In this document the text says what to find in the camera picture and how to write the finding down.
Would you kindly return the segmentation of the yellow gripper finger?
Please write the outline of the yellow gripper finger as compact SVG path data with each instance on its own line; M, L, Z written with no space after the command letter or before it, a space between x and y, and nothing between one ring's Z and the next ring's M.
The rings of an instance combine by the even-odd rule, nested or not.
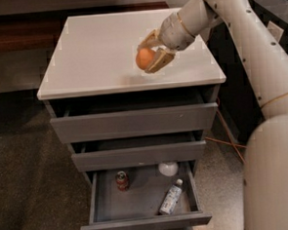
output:
M163 67L167 66L176 56L174 51L169 49L158 48L153 60L146 67L145 72L147 74L155 73L161 70Z
M153 29L145 39L142 40L142 42L138 45L137 50L140 49L150 49L153 47L160 47L163 45L162 41L159 39L159 30Z

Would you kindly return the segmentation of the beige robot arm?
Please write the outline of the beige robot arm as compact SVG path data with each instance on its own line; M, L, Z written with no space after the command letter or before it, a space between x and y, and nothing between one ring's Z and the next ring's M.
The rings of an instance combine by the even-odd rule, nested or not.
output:
M189 0L140 43L158 51L145 71L162 69L218 21L226 24L265 117L247 142L244 230L288 230L288 55L249 0Z

